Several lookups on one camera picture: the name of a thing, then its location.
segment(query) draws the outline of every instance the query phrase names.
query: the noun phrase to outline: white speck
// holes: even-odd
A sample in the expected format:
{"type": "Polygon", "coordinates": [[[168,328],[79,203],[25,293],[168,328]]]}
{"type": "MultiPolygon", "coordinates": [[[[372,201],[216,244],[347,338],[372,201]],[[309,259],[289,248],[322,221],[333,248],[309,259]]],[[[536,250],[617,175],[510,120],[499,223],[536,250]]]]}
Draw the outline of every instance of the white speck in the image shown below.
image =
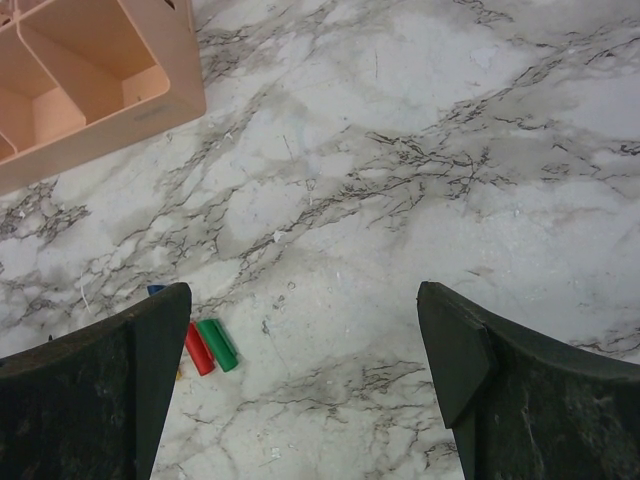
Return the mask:
{"type": "Polygon", "coordinates": [[[483,70],[488,70],[491,67],[491,59],[498,53],[498,50],[498,47],[478,48],[469,53],[469,56],[471,60],[480,65],[483,70]]]}

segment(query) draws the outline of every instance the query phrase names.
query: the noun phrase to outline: organizer compartment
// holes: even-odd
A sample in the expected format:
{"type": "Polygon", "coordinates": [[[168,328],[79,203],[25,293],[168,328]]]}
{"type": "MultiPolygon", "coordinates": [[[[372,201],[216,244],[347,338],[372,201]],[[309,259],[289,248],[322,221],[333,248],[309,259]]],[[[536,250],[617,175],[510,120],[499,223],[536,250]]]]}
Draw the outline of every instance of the organizer compartment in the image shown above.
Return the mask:
{"type": "Polygon", "coordinates": [[[89,123],[169,89],[117,0],[56,0],[21,23],[25,43],[89,123]]]}
{"type": "Polygon", "coordinates": [[[0,134],[17,151],[82,128],[85,119],[21,42],[16,24],[0,31],[0,134]]]}

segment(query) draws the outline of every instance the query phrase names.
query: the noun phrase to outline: marble pattern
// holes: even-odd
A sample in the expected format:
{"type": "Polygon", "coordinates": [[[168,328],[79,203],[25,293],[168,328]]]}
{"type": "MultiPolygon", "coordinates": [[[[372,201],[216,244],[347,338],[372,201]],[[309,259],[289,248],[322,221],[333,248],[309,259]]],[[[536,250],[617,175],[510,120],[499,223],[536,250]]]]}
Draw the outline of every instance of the marble pattern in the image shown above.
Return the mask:
{"type": "Polygon", "coordinates": [[[0,199],[0,355],[185,281],[153,478],[460,479],[438,280],[640,363],[640,3],[195,0],[209,109],[0,199]]]}

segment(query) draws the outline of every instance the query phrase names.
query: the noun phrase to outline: debris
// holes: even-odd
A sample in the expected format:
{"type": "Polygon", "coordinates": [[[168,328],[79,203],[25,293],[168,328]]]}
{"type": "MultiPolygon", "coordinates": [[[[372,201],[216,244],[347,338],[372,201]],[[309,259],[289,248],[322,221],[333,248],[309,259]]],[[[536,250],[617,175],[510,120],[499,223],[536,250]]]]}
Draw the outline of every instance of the debris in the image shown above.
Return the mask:
{"type": "Polygon", "coordinates": [[[82,295],[82,300],[84,300],[84,305],[87,307],[87,311],[93,315],[91,308],[89,307],[89,302],[87,301],[87,297],[84,295],[84,282],[82,281],[82,276],[84,272],[80,272],[80,295],[82,295]]]}

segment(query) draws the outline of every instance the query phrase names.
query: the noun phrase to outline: marker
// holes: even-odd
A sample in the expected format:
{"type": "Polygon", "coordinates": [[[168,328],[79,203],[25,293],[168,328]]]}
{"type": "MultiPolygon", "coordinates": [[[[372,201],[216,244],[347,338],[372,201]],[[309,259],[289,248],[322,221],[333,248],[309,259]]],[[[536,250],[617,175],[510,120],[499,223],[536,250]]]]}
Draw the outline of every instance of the marker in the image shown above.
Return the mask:
{"type": "Polygon", "coordinates": [[[216,360],[224,372],[233,370],[238,366],[238,352],[231,339],[224,331],[220,320],[209,318],[196,324],[202,340],[207,344],[209,350],[215,355],[216,360]]]}

